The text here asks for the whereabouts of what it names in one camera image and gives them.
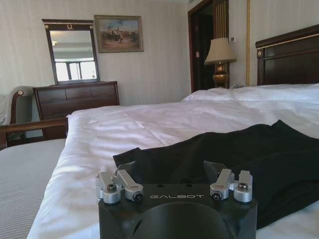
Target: doorway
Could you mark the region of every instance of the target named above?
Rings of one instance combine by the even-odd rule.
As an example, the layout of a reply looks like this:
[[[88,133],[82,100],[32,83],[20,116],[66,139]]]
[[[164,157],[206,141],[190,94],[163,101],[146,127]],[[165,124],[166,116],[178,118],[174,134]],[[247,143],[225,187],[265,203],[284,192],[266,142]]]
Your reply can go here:
[[[188,12],[191,91],[215,87],[215,66],[205,66],[210,41],[214,38],[213,0],[203,0]]]

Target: pillow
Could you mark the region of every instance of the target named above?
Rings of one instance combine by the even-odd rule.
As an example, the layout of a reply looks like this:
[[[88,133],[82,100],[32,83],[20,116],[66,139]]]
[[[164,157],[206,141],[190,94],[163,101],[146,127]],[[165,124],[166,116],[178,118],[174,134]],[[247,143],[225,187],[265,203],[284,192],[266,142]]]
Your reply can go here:
[[[267,85],[238,89],[214,88],[197,91],[183,101],[291,101],[319,104],[319,84]]]

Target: table lamp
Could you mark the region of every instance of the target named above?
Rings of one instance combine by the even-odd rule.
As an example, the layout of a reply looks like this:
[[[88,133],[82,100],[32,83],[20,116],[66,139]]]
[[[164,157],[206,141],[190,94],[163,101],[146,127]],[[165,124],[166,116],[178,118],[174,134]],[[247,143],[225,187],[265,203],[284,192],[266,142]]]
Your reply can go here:
[[[236,57],[229,46],[228,38],[216,38],[211,41],[205,65],[216,64],[216,72],[213,76],[216,87],[226,88],[229,74],[226,72],[225,63],[235,61]]]

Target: painting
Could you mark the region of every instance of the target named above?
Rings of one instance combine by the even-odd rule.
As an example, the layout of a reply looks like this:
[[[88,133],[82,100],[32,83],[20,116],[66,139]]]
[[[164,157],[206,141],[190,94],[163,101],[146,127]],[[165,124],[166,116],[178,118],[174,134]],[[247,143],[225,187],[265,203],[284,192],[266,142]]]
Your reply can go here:
[[[140,16],[95,15],[99,53],[144,51]]]

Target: lamp shade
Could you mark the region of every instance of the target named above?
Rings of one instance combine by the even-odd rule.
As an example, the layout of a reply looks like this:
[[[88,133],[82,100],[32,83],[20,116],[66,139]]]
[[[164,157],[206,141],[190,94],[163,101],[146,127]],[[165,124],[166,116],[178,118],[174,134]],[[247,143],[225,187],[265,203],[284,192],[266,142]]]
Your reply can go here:
[[[216,62],[225,63],[234,61],[236,61],[236,57],[229,46],[228,38],[217,38],[211,41],[205,65],[214,64]]]

